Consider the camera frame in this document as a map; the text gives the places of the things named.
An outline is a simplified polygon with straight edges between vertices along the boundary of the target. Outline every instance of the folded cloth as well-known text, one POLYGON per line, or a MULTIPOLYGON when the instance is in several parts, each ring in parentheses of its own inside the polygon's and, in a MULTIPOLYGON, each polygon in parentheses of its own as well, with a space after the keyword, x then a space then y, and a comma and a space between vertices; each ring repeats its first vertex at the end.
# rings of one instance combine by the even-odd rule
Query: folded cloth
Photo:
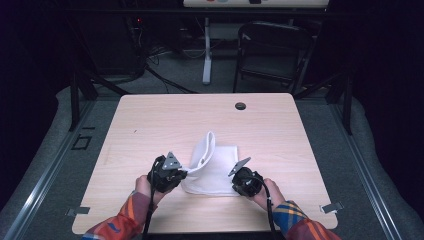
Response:
POLYGON ((232 177, 228 177, 237 161, 237 146, 216 146, 214 133, 208 132, 193 150, 181 187, 193 194, 239 196, 232 188, 232 177))

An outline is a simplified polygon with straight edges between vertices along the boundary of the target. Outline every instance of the table top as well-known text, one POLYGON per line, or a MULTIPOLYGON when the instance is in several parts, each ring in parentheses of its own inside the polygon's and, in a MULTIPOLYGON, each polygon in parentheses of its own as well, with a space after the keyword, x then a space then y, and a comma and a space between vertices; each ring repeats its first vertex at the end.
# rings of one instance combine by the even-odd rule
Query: table top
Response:
MULTIPOLYGON (((336 216, 320 205, 330 199, 296 105, 289 94, 126 95, 121 98, 104 141, 73 232, 82 234, 118 213, 135 179, 154 159, 172 151, 188 166, 195 145, 213 131, 217 145, 236 145, 239 159, 271 178, 326 228, 336 216), (246 109, 237 110, 242 102, 246 109)), ((150 233, 269 231, 267 214, 244 197, 212 197, 175 188, 152 217, 150 233)))
POLYGON ((329 0, 262 0, 261 4, 250 4, 249 0, 184 0, 185 7, 204 8, 326 8, 329 0))

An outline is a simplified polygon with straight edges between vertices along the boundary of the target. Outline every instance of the blue plaid sleeve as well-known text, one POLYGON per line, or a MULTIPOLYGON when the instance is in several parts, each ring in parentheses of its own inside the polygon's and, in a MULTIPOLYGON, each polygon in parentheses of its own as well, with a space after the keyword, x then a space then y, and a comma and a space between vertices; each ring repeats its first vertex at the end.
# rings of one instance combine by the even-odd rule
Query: blue plaid sleeve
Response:
POLYGON ((272 212, 274 222, 277 224, 281 232, 286 235, 290 228, 296 223, 308 218, 303 211, 293 201, 286 201, 279 205, 272 212))

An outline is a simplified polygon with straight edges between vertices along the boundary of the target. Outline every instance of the black office chair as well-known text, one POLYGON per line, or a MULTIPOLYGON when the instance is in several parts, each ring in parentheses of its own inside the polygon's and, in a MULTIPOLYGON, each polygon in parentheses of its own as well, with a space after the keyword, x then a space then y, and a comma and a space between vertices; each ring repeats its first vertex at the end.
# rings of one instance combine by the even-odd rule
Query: black office chair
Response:
POLYGON ((238 74, 281 82, 287 92, 296 91, 305 66, 312 36, 302 28, 269 22, 250 22, 238 31, 239 45, 233 92, 238 74))

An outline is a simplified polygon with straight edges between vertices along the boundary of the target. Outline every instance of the metal bracket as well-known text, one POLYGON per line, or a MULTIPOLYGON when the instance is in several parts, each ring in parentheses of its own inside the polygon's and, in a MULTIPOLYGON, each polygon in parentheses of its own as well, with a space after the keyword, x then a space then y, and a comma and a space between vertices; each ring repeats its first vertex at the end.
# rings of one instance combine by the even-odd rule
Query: metal bracket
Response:
POLYGON ((233 169, 231 170, 231 172, 228 174, 228 176, 231 176, 233 174, 236 174, 244 165, 246 165, 246 163, 250 161, 250 157, 243 159, 241 161, 238 161, 236 163, 236 165, 233 167, 233 169))
POLYGON ((66 211, 65 215, 69 217, 76 217, 77 214, 88 214, 89 211, 89 207, 77 207, 75 209, 70 208, 66 211))
POLYGON ((343 204, 341 202, 328 204, 326 206, 319 206, 321 212, 327 213, 337 213, 339 210, 342 210, 344 208, 343 204))
POLYGON ((178 159, 174 156, 172 152, 169 152, 168 156, 166 156, 165 162, 163 163, 162 169, 173 170, 178 169, 180 167, 181 163, 178 161, 178 159))

